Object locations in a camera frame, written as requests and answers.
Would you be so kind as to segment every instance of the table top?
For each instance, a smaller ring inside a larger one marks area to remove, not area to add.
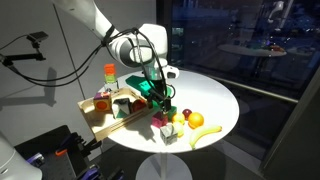
[[[125,80],[132,75],[143,77],[141,71],[122,76],[118,78],[119,87],[129,87]],[[171,102],[172,106],[177,107],[177,112],[182,112],[185,108],[188,108],[204,116],[204,125],[216,124],[222,126],[221,132],[208,134],[200,138],[196,143],[196,149],[220,140],[237,123],[239,117],[237,100],[219,82],[198,73],[180,70],[180,76],[177,79],[168,79],[167,83],[172,84],[176,89],[176,95]],[[160,137],[160,129],[151,125],[151,117],[155,113],[156,110],[112,133],[108,138],[123,146],[145,152],[179,153],[191,151],[189,138],[193,130],[188,126],[188,122],[186,121],[184,125],[184,135],[178,138],[177,142],[166,146]]]
[[[256,56],[256,57],[277,57],[277,56],[284,56],[286,52],[280,51],[269,51],[266,49],[251,49],[244,46],[233,45],[233,44],[223,44],[218,46],[218,48],[222,51],[245,55],[245,56]]]

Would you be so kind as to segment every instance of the banana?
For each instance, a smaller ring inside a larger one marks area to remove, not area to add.
[[[197,141],[206,134],[220,132],[222,130],[221,126],[218,125],[207,125],[207,126],[200,126],[197,127],[190,136],[189,144],[192,149],[195,149],[195,145]]]

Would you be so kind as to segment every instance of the wooden box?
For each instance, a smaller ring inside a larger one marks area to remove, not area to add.
[[[121,88],[111,92],[112,103],[116,99],[122,98],[129,98],[131,102],[136,99],[145,100],[142,96],[135,94],[130,88]],[[138,120],[142,116],[152,111],[152,109],[149,109],[148,106],[146,106],[145,108],[140,109],[139,111],[134,112],[125,118],[114,119],[111,110],[105,112],[96,111],[93,104],[93,98],[78,102],[78,106],[97,141],[103,140],[104,138],[108,137],[109,134],[122,127],[125,127],[129,123]]]

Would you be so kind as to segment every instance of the white wall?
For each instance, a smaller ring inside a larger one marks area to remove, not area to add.
[[[97,0],[96,3],[119,30],[156,21],[155,0]],[[23,34],[44,31],[49,35],[40,46],[46,61],[14,62],[23,74],[45,79],[50,68],[56,71],[57,77],[74,70],[50,0],[2,0],[0,13],[0,47]],[[60,9],[58,14],[75,66],[78,67],[100,41],[73,17]],[[3,55],[34,52],[25,38],[0,50]],[[102,49],[86,74],[80,78],[85,98],[92,97],[101,88],[103,65],[113,62],[118,76],[139,70],[120,65]],[[68,86],[43,88],[34,86],[0,65],[0,84],[0,131],[13,145],[64,124],[87,141],[93,138],[77,107],[77,102],[83,100],[77,81]]]

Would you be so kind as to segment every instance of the table pedestal base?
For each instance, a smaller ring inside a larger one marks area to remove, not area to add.
[[[136,175],[136,180],[150,179],[192,180],[192,175],[179,157],[173,154],[154,154],[143,161]]]

